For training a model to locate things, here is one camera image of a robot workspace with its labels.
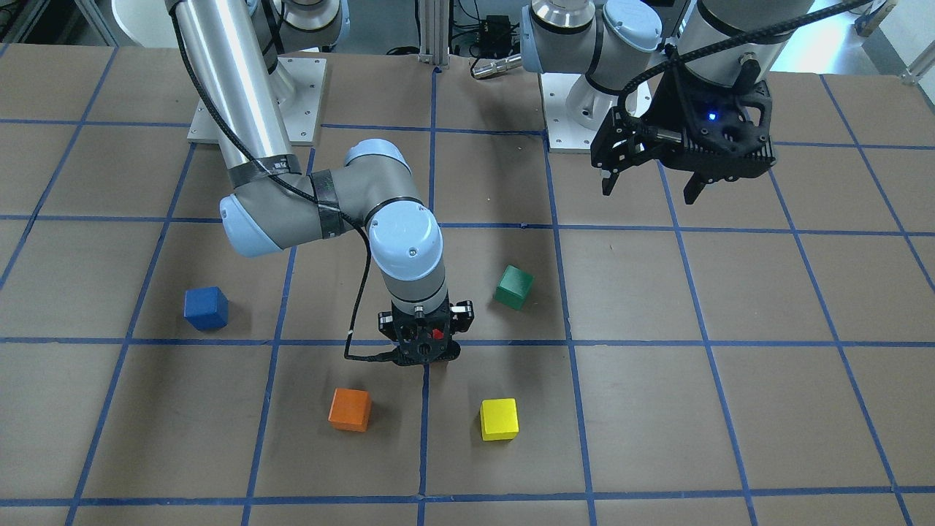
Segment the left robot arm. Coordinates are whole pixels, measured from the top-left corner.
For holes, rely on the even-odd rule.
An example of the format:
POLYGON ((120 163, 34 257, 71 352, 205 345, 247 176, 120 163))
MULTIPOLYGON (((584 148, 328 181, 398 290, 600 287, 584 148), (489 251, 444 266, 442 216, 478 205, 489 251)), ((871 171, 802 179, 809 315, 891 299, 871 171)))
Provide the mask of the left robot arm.
POLYGON ((533 1, 521 14, 523 66, 580 75, 585 90, 616 96, 585 120, 595 126, 591 162, 610 194, 631 167, 659 161, 688 171, 688 205, 706 186, 758 178, 776 163, 769 137, 767 74, 809 1, 698 1, 660 76, 650 107, 629 113, 627 99, 664 40, 663 21, 644 1, 533 1))

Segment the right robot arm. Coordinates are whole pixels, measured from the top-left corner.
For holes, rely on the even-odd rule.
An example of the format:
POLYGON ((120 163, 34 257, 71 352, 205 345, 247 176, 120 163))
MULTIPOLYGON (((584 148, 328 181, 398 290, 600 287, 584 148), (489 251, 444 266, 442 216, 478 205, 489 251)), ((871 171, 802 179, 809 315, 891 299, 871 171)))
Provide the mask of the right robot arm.
POLYGON ((285 54, 304 39, 335 41, 340 1, 167 1, 178 51, 219 133, 233 186, 219 203, 234 249, 246 257, 356 231, 391 297, 395 342, 448 338, 470 326, 452 303, 442 232, 391 141, 363 140, 339 167, 308 173, 284 121, 299 80, 285 54))

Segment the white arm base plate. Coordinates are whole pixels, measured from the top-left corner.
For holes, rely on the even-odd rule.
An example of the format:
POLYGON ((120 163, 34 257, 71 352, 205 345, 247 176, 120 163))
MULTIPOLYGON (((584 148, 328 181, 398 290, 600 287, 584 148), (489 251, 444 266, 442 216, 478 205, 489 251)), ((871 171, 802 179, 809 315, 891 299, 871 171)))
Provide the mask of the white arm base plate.
POLYGON ((552 152, 588 154, 617 96, 600 92, 579 74, 543 73, 540 84, 552 152))
POLYGON ((291 145, 314 146, 327 86, 327 60, 280 57, 277 69, 270 75, 270 86, 291 145))

